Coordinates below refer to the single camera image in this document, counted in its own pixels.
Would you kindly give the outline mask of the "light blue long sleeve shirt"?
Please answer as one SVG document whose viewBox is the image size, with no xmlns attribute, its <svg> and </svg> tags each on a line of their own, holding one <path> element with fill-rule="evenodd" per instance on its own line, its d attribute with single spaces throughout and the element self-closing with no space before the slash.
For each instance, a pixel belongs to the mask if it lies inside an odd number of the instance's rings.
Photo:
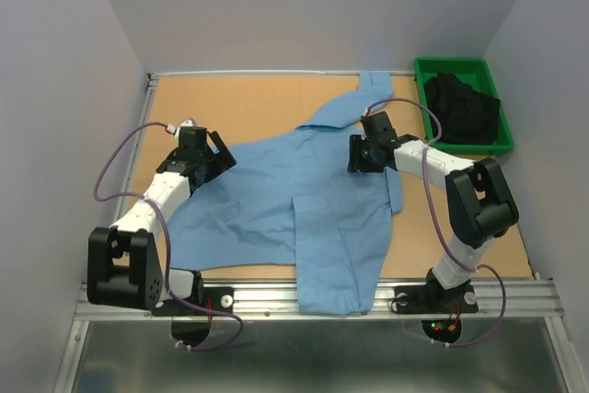
<svg viewBox="0 0 589 393">
<path fill-rule="evenodd" d="M 349 139 L 362 112 L 392 93 L 389 74 L 364 72 L 291 132 L 233 145 L 236 164 L 172 215 L 172 267 L 292 265 L 301 312 L 370 310 L 402 183 L 393 170 L 349 172 Z"/>
</svg>

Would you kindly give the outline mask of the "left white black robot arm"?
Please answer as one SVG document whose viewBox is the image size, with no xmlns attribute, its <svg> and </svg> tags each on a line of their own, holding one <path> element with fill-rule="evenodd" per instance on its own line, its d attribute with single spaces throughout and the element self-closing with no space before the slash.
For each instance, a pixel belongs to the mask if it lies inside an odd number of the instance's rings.
<svg viewBox="0 0 589 393">
<path fill-rule="evenodd" d="M 204 305 L 203 289 L 192 272 L 170 273 L 162 265 L 156 242 L 170 241 L 171 215 L 202 185 L 216 179 L 236 160 L 216 131 L 197 126 L 191 119 L 180 126 L 155 121 L 177 140 L 177 146 L 158 166 L 142 193 L 120 192 L 94 198 L 106 202 L 134 198 L 136 203 L 109 227 L 89 235 L 87 249 L 87 299 L 94 305 L 153 310 L 169 299 L 186 314 Z"/>
</svg>

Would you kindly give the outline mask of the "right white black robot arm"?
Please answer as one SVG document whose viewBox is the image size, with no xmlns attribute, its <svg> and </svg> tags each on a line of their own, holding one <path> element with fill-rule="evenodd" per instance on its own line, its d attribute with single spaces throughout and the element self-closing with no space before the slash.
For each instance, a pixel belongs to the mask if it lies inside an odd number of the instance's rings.
<svg viewBox="0 0 589 393">
<path fill-rule="evenodd" d="M 452 237 L 423 284 L 398 286 L 392 309 L 400 315 L 444 314 L 459 306 L 477 311 L 470 278 L 495 239 L 519 220 L 519 212 L 499 163 L 473 161 L 430 147 L 417 137 L 399 135 L 387 114 L 365 114 L 364 132 L 350 138 L 351 172 L 381 173 L 390 168 L 437 187 L 447 201 Z"/>
</svg>

